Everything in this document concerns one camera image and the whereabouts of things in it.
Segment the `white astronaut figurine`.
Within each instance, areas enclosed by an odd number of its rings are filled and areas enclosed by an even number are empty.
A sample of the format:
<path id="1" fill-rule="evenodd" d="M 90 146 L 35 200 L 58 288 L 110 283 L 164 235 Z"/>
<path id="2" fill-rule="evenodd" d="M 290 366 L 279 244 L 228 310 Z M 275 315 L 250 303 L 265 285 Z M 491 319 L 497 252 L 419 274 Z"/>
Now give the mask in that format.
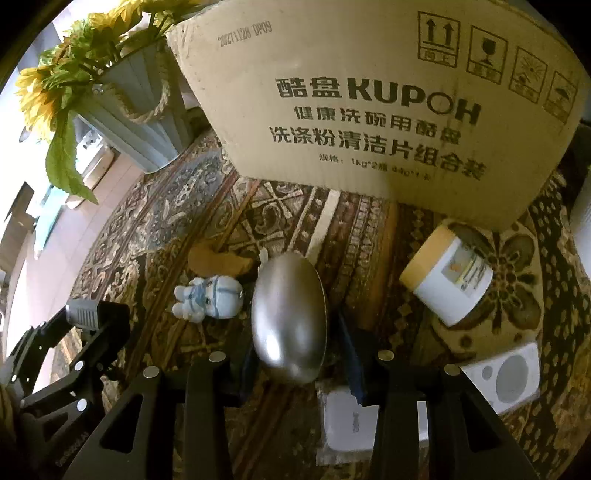
<path id="1" fill-rule="evenodd" d="M 242 311 L 244 296 L 242 285 L 229 276 L 195 277 L 188 285 L 174 288 L 172 314 L 192 323 L 207 317 L 231 319 Z"/>

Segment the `silver metal egg-shaped object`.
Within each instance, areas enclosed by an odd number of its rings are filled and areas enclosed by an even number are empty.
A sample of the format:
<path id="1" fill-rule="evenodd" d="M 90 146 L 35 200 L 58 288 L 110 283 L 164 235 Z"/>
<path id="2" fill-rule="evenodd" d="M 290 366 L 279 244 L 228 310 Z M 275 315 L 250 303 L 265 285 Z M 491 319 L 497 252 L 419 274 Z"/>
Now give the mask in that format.
<path id="1" fill-rule="evenodd" d="M 314 265 L 293 251 L 266 261 L 252 296 L 252 340 L 267 373 L 297 385 L 314 382 L 328 343 L 328 305 Z"/>

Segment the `artificial sunflower bouquet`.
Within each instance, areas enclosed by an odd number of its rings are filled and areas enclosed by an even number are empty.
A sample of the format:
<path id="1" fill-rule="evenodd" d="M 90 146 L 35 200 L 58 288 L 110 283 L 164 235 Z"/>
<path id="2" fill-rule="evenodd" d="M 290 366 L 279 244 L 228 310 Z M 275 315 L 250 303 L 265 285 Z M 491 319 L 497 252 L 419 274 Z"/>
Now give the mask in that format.
<path id="1" fill-rule="evenodd" d="M 177 24 L 205 7 L 204 1 L 122 1 L 106 13 L 74 22 L 64 40 L 43 52 L 16 82 L 25 125 L 49 141 L 49 182 L 84 200 L 96 200 L 75 167 L 76 103 L 102 74 L 127 55 L 165 39 Z"/>

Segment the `brown cardboard box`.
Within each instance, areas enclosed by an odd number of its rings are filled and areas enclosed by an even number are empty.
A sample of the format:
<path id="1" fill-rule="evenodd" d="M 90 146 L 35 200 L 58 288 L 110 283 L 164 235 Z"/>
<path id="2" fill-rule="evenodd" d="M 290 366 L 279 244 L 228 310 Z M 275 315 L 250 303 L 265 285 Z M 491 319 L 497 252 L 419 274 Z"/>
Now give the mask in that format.
<path id="1" fill-rule="evenodd" d="M 168 44 L 238 173 L 490 230 L 564 155 L 590 78 L 502 1 L 221 1 Z"/>

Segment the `brown plush toy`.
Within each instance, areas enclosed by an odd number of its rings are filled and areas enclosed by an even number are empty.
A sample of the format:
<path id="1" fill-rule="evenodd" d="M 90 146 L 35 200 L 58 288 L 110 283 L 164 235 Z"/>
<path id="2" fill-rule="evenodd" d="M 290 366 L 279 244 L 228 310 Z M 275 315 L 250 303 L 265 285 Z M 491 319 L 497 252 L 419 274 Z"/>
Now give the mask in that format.
<path id="1" fill-rule="evenodd" d="M 238 278 L 252 270 L 254 260 L 231 252 L 217 252 L 209 242 L 193 244 L 187 255 L 189 269 L 197 277 L 208 278 L 215 275 Z"/>

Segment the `white jar with yellow lid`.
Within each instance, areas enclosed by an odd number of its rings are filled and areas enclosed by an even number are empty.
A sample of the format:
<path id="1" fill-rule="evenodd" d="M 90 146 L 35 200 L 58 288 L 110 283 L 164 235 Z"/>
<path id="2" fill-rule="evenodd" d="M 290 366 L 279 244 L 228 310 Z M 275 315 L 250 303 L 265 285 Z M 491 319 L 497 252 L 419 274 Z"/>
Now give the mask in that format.
<path id="1" fill-rule="evenodd" d="M 451 328 L 472 312 L 493 280 L 484 257 L 445 225 L 408 262 L 400 282 Z"/>

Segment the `white square speaker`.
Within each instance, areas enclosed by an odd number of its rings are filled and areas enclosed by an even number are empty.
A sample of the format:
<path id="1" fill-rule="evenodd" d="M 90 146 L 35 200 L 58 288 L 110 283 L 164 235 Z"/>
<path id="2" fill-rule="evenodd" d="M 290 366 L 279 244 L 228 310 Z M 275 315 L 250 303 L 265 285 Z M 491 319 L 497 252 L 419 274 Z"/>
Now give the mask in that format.
<path id="1" fill-rule="evenodd" d="M 461 366 L 498 415 L 532 401 L 539 392 L 540 363 L 536 342 Z"/>

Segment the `grey ribbed flower pot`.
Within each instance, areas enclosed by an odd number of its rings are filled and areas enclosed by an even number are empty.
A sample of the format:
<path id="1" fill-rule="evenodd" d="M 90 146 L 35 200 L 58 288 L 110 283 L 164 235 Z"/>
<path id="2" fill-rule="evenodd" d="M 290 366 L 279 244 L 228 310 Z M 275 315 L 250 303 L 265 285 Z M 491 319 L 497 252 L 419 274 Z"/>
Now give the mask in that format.
<path id="1" fill-rule="evenodd" d="M 101 75 L 76 112 L 145 173 L 182 154 L 193 140 L 166 41 L 127 55 Z"/>

